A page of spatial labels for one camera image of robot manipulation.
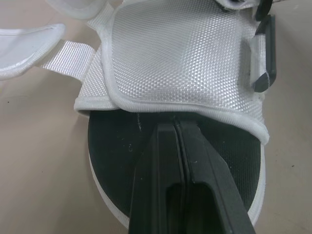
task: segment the white padded strap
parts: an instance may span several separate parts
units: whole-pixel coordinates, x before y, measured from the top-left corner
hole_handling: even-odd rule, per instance
[[[95,50],[86,44],[61,40],[36,66],[83,82],[93,60]]]

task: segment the beige floor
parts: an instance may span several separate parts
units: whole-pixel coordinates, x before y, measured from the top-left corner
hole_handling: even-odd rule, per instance
[[[264,102],[271,134],[258,234],[312,234],[312,2],[277,15],[278,77]],[[0,28],[63,22],[66,38],[99,46],[95,32],[43,0],[1,0]],[[0,233],[125,234],[92,180],[88,119],[73,111],[77,80],[33,68],[0,90]]]

